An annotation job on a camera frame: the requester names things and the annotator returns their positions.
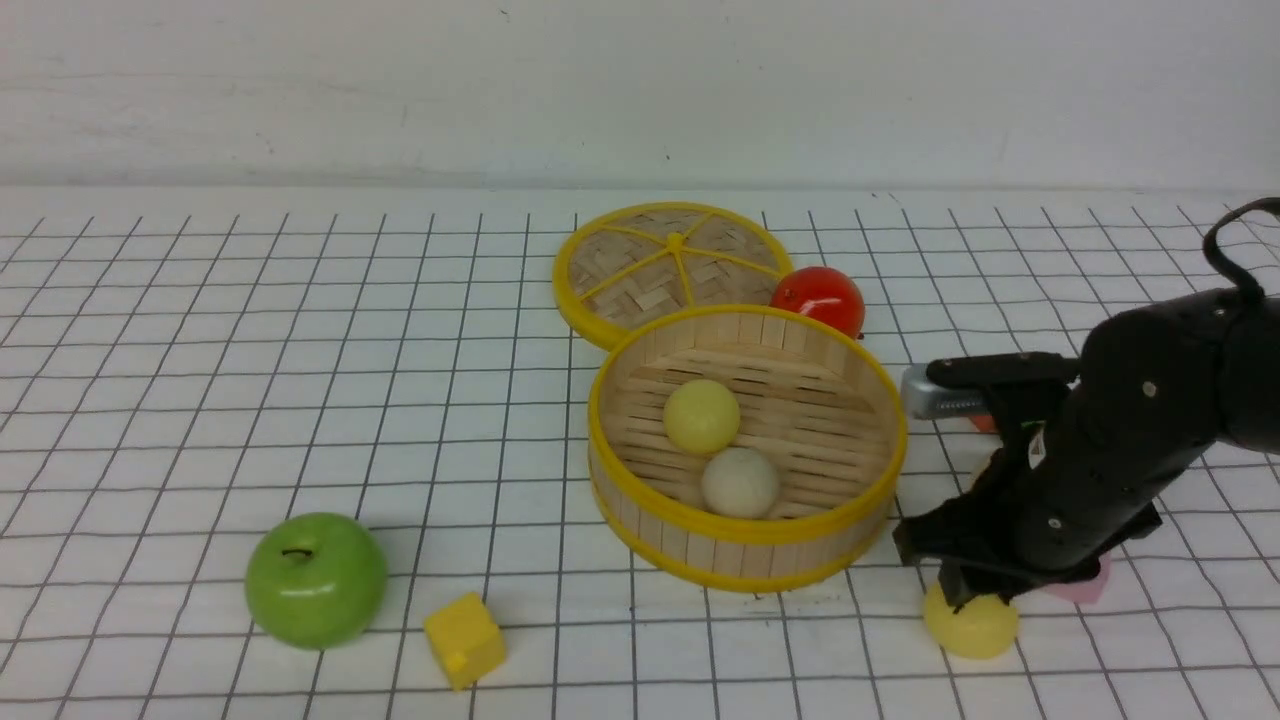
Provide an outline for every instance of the green apple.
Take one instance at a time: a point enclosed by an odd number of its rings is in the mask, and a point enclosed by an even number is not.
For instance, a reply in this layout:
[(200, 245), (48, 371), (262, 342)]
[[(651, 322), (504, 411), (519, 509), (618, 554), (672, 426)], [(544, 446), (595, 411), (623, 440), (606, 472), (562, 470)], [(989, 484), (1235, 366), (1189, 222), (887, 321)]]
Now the green apple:
[(253, 548), (244, 600), (275, 639), (324, 650), (360, 635), (387, 591), (387, 557), (360, 523), (307, 512), (273, 528)]

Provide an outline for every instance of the white wall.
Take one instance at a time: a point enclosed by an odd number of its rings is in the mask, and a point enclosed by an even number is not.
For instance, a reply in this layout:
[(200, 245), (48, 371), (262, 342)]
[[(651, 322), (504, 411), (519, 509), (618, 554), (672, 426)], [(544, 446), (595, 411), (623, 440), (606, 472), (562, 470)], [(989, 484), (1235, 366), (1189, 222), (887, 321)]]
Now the white wall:
[(1280, 187), (1276, 0), (5, 0), (0, 182)]

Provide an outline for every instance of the yellow rim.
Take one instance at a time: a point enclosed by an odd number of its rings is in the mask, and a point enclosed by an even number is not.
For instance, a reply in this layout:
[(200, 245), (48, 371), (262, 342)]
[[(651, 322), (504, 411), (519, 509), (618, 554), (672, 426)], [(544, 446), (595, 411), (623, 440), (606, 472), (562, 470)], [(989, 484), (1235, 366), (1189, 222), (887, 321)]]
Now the yellow rim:
[(836, 573), (852, 565), (854, 561), (861, 557), (863, 553), (870, 548), (870, 546), (876, 544), (876, 541), (881, 537), (881, 533), (884, 529), (884, 523), (888, 521), (888, 514), (886, 512), (884, 518), (877, 523), (876, 529), (859, 541), (858, 544), (854, 546), (854, 550), (808, 573), (785, 575), (781, 578), (735, 578), (731, 575), (708, 573), (707, 570), (700, 570), (692, 565), (672, 560), (671, 557), (658, 552), (643, 539), (636, 537), (631, 530), (626, 529), (622, 523), (613, 516), (613, 512), (611, 512), (608, 506), (604, 503), (604, 498), (600, 497), (600, 491), (596, 489), (595, 483), (591, 483), (591, 495), (595, 496), (595, 505), (600, 509), (600, 515), (604, 516), (604, 521), (608, 523), (609, 528), (612, 528), (614, 534), (618, 536), (618, 539), (621, 539), (622, 543), (630, 547), (636, 555), (644, 557), (650, 565), (659, 570), (671, 573), (677, 578), (689, 580), (690, 583), (728, 592), (783, 592), (820, 583), (831, 575), (835, 575)]
[[(773, 270), (771, 268), (764, 268), (755, 263), (741, 260), (739, 258), (733, 258), (732, 255), (726, 255), (722, 252), (681, 247), (678, 252), (672, 252), (671, 250), (663, 250), (660, 252), (650, 255), (644, 261), (637, 263), (636, 265), (632, 265), (626, 270), (614, 274), (613, 277), (605, 278), (598, 286), (589, 290), (586, 293), (579, 296), (570, 286), (568, 281), (570, 261), (572, 260), (573, 254), (577, 251), (577, 246), (581, 245), (586, 238), (591, 237), (594, 233), (599, 232), (600, 229), (604, 229), (609, 223), (620, 218), (631, 217), (646, 210), (690, 210), (694, 213), (703, 213), (704, 217), (696, 220), (694, 225), (690, 228), (690, 232), (686, 232), (685, 234), (690, 234), (694, 229), (696, 229), (699, 225), (701, 225), (704, 222), (707, 222), (713, 217), (721, 217), (732, 220), (755, 233), (755, 236), (760, 240), (760, 242), (769, 249), (769, 252), (773, 255), (773, 259), (778, 264), (778, 269)], [(614, 228), (614, 229), (622, 232), (630, 232), (626, 228)], [(640, 234), (641, 237), (653, 240), (659, 245), (666, 246), (666, 241), (662, 238), (650, 237), (644, 233), (635, 233), (635, 234)], [(691, 293), (689, 290), (689, 275), (685, 272), (685, 264), (680, 260), (680, 255), (682, 252), (689, 252), (694, 255), (705, 255), (710, 258), (717, 258), (719, 260), (727, 260), (730, 263), (736, 263), (745, 268), (751, 268), (753, 270), (768, 273), (771, 275), (776, 275), (780, 278), (794, 270), (794, 266), (791, 265), (791, 259), (787, 256), (787, 251), (785, 247), (782, 247), (782, 243), (778, 242), (778, 240), (773, 237), (773, 234), (769, 233), (769, 231), (764, 229), (758, 223), (754, 223), (750, 219), (744, 218), (742, 215), (731, 213), (728, 210), (723, 210), (721, 208), (713, 208), (710, 205), (699, 205), (696, 202), (650, 202), (644, 205), (632, 205), (630, 208), (614, 210), (607, 215), (600, 215), (599, 218), (595, 218), (590, 223), (575, 231), (573, 234), (571, 234), (568, 240), (564, 241), (564, 245), (561, 247), (559, 254), (556, 255), (556, 264), (552, 266), (552, 293), (556, 297), (556, 306), (557, 309), (559, 309), (561, 318), (563, 318), (564, 322), (568, 324), (568, 327), (573, 328), (573, 331), (577, 332), (577, 334), (580, 334), (582, 340), (603, 350), (613, 350), (613, 347), (617, 346), (618, 342), (621, 342), (622, 338), (627, 336), (626, 328), (616, 325), (613, 323), (609, 323), (608, 320), (599, 318), (598, 315), (591, 313), (586, 307), (586, 305), (582, 304), (582, 300), (590, 297), (591, 295), (595, 295), (600, 290), (622, 279), (628, 273), (631, 273), (631, 270), (641, 265), (653, 263), (654, 260), (658, 260), (660, 258), (666, 258), (667, 255), (671, 255), (676, 259), (676, 269), (680, 272), (681, 284), (685, 288), (686, 304), (691, 306), (692, 299), (690, 297)]]
[[(786, 318), (790, 322), (805, 324), (828, 334), (837, 342), (844, 343), (845, 347), (847, 347), (851, 352), (855, 352), (863, 359), (863, 361), (872, 366), (881, 384), (884, 386), (893, 398), (893, 407), (896, 409), (896, 418), (893, 420), (897, 442), (895, 443), (893, 456), (890, 459), (888, 466), (884, 468), (884, 471), (879, 478), (877, 478), (876, 483), (867, 492), (850, 500), (845, 505), (809, 518), (795, 520), (739, 520), (705, 512), (662, 495), (631, 473), (626, 464), (623, 464), (617, 454), (613, 452), (613, 448), (609, 447), (609, 443), (605, 439), (604, 425), (600, 420), (600, 388), (603, 387), (604, 378), (613, 368), (613, 363), (617, 357), (634, 342), (648, 333), (657, 331), (658, 328), (678, 323), (681, 320), (687, 320), (690, 318), (723, 313), (756, 313), (762, 315)], [(691, 532), (731, 542), (805, 542), (826, 537), (832, 532), (847, 528), (850, 524), (869, 516), (893, 495), (897, 486), (897, 475), (902, 470), (902, 461), (906, 457), (906, 414), (901, 410), (897, 387), (893, 384), (893, 380), (888, 377), (888, 373), (884, 372), (884, 368), (876, 360), (876, 357), (864, 350), (863, 346), (854, 342), (849, 336), (831, 328), (829, 325), (804, 315), (763, 305), (713, 305), (681, 310), (678, 313), (658, 318), (643, 328), (627, 334), (608, 355), (608, 357), (604, 359), (604, 364), (595, 374), (595, 380), (591, 383), (591, 395), (588, 400), (586, 415), (588, 439), (591, 443), (591, 448), (600, 457), (600, 461), (603, 462), (603, 471), (613, 480), (614, 484), (618, 486), (618, 489), (625, 492), (636, 502), (636, 505), (654, 515), (658, 515), (659, 518), (663, 518), (664, 520), (671, 520)]]

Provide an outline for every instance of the grid paper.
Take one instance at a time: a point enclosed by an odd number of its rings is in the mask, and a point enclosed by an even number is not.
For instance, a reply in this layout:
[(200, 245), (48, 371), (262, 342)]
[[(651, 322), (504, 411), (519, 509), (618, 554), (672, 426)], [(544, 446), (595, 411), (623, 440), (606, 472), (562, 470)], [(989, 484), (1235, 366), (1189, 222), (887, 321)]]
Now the grid paper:
[[(1220, 202), (790, 202), (754, 214), (796, 266), (851, 274), (865, 346), (906, 364), (1075, 354), (1107, 315), (1222, 286)], [(636, 197), (643, 202), (648, 197)], [(568, 201), (466, 215), (65, 213), (0, 219), (0, 716), (824, 720), (1280, 717), (1280, 483), (1215, 447), (1115, 555), (1103, 600), (1018, 601), (1016, 648), (948, 657), (933, 569), (882, 541), (769, 596), (634, 557), (586, 480), (603, 354), (554, 309)], [(1274, 288), (1280, 227), (1221, 234)], [(899, 512), (995, 445), (910, 427)], [(392, 579), (324, 653), (251, 626), (239, 578), (291, 514), (360, 518)], [(422, 619), (483, 592), (506, 665), (445, 689)]]

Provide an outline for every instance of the bamboo steamer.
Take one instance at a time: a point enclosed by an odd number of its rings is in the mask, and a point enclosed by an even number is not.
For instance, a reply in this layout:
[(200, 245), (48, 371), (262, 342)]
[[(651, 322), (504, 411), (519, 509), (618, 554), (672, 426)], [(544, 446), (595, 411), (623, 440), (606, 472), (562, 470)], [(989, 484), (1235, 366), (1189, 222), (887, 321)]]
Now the bamboo steamer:
[[(762, 451), (782, 477), (764, 519), (705, 511), (708, 457), (667, 439), (666, 400), (698, 378), (733, 392), (733, 445)], [(737, 592), (797, 588), (856, 560), (883, 529), (906, 451), (896, 386), (870, 354), (759, 305), (680, 310), (627, 334), (595, 378), (588, 423), (591, 487), (622, 542), (673, 575)]]
[(612, 350), (644, 324), (695, 306), (768, 305), (792, 270), (751, 220), (709, 205), (652, 202), (595, 218), (568, 237), (552, 269), (561, 316)]

